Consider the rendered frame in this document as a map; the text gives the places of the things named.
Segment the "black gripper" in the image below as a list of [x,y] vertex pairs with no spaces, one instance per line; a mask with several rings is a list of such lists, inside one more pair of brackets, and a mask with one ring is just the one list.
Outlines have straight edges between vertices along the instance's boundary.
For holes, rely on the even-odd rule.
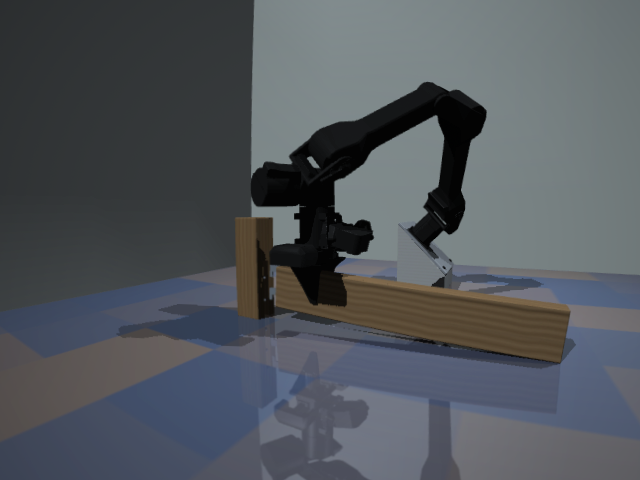
[[270,265],[290,267],[310,304],[317,304],[321,271],[334,272],[346,259],[339,257],[337,252],[347,251],[332,245],[329,249],[321,249],[320,246],[325,218],[331,216],[335,222],[339,214],[335,213],[335,206],[299,207],[294,219],[299,220],[300,238],[294,239],[295,244],[275,245],[269,251]]

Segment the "wooden side rail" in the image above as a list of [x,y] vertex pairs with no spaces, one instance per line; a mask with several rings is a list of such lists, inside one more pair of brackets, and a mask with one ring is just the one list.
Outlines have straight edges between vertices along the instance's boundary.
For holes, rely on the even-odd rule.
[[436,288],[322,270],[310,304],[288,266],[276,272],[276,307],[431,341],[561,363],[566,304]]

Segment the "wooden post with slot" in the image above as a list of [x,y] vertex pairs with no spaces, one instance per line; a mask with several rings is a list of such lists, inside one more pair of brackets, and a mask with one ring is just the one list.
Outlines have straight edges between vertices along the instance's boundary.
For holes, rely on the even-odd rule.
[[238,315],[262,319],[275,313],[269,251],[273,248],[272,217],[235,217]]

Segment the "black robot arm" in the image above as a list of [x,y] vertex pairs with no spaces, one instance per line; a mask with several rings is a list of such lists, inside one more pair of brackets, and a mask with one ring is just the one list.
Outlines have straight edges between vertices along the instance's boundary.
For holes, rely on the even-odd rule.
[[[317,130],[289,154],[291,164],[265,161],[252,175],[253,202],[258,207],[335,206],[335,180],[357,170],[382,143],[437,115],[444,135],[439,185],[428,193],[423,207],[427,215],[409,229],[428,250],[443,230],[450,235],[462,221],[466,202],[461,188],[469,147],[481,134],[486,113],[460,90],[449,92],[433,82],[422,83],[414,92],[360,120],[339,121]],[[320,168],[313,168],[307,159],[310,156]],[[373,239],[370,221],[347,224],[339,214],[335,222],[331,216],[325,218],[320,246],[329,249],[332,245],[360,255],[368,251]]]

